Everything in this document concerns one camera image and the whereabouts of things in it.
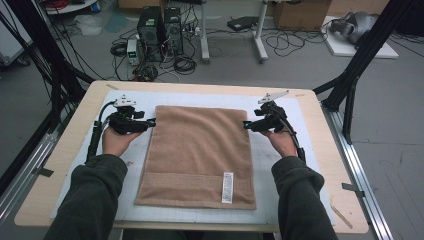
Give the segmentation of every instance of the gray floor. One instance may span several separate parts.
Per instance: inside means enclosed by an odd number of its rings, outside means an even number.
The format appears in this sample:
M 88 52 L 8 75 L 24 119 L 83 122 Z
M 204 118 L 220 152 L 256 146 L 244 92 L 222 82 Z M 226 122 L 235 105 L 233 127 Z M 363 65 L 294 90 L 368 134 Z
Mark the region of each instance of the gray floor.
M 78 14 L 91 13 L 83 10 Z M 74 16 L 66 14 L 63 17 L 70 22 Z M 102 34 L 96 37 L 75 35 L 72 41 L 89 65 L 106 78 L 114 75 L 111 66 L 113 57 L 109 53 L 111 42 L 133 29 L 136 22 L 124 18 L 114 3 L 97 16 L 103 20 Z M 228 20 L 211 19 L 208 26 L 226 29 L 225 22 Z M 271 27 L 272 21 L 268 20 L 266 24 Z M 424 45 L 400 42 L 424 54 Z M 197 51 L 194 59 L 198 66 L 193 74 L 178 75 L 180 79 L 164 74 L 156 81 L 313 89 L 340 75 L 350 61 L 349 57 L 333 57 L 324 43 L 307 43 L 301 50 L 284 58 L 275 55 L 267 46 L 269 60 L 264 64 L 258 63 L 250 35 L 209 35 L 209 44 L 213 56 L 210 65 L 200 61 Z M 424 180 L 421 127 L 424 118 L 424 61 L 423 57 L 397 44 L 390 41 L 389 44 L 400 56 L 397 60 L 375 59 L 362 75 L 355 101 L 352 139 L 393 237 L 424 239 L 424 195 L 420 187 Z M 119 75 L 121 78 L 131 77 L 131 70 L 124 60 Z M 0 173 L 3 173 L 41 123 L 50 105 L 34 65 L 11 66 L 1 71 L 0 77 Z M 319 98 L 324 99 L 325 96 L 322 94 Z M 14 224 L 14 215 L 22 201 L 0 228 L 2 239 L 41 239 L 44 235 L 45 228 Z M 111 239 L 117 239 L 117 235 L 114 232 Z M 340 238 L 364 239 L 365 236 L 343 234 Z

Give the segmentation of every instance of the white label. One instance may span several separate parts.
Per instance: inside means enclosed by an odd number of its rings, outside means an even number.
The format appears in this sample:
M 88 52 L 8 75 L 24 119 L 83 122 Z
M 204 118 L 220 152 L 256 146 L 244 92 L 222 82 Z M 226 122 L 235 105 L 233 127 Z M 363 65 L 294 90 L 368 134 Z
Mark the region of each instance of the white label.
M 233 203 L 233 179 L 234 173 L 224 172 L 224 181 L 222 181 L 222 203 Z

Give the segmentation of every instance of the computer tower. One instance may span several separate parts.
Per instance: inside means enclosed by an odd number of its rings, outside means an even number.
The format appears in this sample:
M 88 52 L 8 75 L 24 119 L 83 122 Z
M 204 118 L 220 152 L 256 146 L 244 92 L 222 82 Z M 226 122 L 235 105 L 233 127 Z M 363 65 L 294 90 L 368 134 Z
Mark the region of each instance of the computer tower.
M 181 33 L 181 11 L 180 8 L 170 7 L 164 10 L 164 24 L 168 46 L 172 48 L 174 55 L 184 53 L 183 36 Z
M 146 42 L 146 44 L 162 44 L 166 40 L 166 34 L 161 8 L 156 6 L 144 7 L 138 20 L 137 31 L 140 40 Z

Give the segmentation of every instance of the dark green sleeve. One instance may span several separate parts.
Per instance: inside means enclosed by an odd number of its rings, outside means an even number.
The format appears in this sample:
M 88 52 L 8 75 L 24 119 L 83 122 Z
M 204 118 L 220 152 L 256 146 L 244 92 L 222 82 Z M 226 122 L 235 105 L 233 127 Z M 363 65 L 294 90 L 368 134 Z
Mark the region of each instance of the dark green sleeve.
M 126 174 L 125 163 L 113 155 L 96 156 L 76 167 L 44 239 L 107 239 Z
M 283 240 L 337 239 L 319 199 L 324 178 L 297 157 L 275 163 L 272 174 L 280 196 L 278 222 Z

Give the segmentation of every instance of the towel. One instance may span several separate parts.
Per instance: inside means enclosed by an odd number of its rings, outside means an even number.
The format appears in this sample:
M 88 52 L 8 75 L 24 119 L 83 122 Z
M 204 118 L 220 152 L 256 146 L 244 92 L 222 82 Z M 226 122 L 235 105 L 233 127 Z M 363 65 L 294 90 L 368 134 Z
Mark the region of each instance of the towel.
M 244 110 L 157 106 L 135 200 L 139 205 L 256 209 Z M 224 172 L 232 203 L 222 202 Z

